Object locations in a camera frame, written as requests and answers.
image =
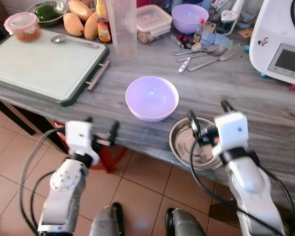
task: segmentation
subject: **lavender plastic bowl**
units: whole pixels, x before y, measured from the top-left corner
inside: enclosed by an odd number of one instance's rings
[[[179,95],[177,89],[168,80],[146,76],[128,86],[126,102],[137,118],[156,122],[167,118],[176,109]]]
[[[209,16],[207,10],[193,4],[182,4],[174,7],[171,15],[175,28],[185,34],[194,33],[200,25],[200,20],[203,18],[204,21],[207,21]]]

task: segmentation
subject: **table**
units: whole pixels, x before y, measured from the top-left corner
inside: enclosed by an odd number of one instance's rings
[[[52,30],[64,33],[61,27]],[[178,73],[181,63],[172,56],[172,52],[182,49],[169,37],[147,45],[138,42],[137,56],[129,61],[118,58],[110,45],[110,67],[94,91],[85,90],[74,105],[60,107],[2,87],[0,101],[61,122],[91,116],[95,133],[103,137],[117,119],[121,123],[116,140],[118,144],[188,170],[170,150],[170,129],[186,117],[188,110],[213,120],[223,113],[219,104],[221,99],[228,99],[248,118],[250,148],[257,152],[262,165],[285,183],[295,203],[295,92],[289,91],[288,84],[284,82],[261,77],[243,50],[244,41],[236,33],[231,38],[238,51],[228,61],[182,74]],[[207,57],[210,56],[192,59],[190,64],[206,61]],[[177,88],[180,96],[174,113],[156,123],[135,118],[125,102],[127,86],[148,75],[166,78]],[[223,168],[198,173],[227,184],[228,177]],[[288,206],[283,192],[275,183],[272,185],[272,198],[276,203]]]

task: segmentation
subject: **black shoe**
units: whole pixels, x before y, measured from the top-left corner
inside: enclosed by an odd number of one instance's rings
[[[124,236],[124,225],[123,225],[123,213],[122,213],[122,207],[119,203],[113,203],[111,204],[112,207],[115,208],[117,213],[117,222],[119,227],[119,234],[120,236]]]
[[[166,236],[175,236],[175,227],[173,225],[173,214],[174,208],[169,208],[166,212],[165,226],[166,226]]]

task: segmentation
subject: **white cutting board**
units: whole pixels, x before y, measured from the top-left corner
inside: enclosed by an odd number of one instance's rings
[[[96,43],[100,46],[96,49],[70,41],[51,42],[56,35],[59,33],[42,30],[41,37],[33,42],[20,42],[12,36],[1,43],[0,84],[58,101],[68,99],[106,46]]]

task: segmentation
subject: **person's leg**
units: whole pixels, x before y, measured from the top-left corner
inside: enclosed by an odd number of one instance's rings
[[[168,209],[166,213],[167,236],[205,236],[195,217],[181,209]]]
[[[95,217],[89,236],[124,236],[120,204],[113,203]]]

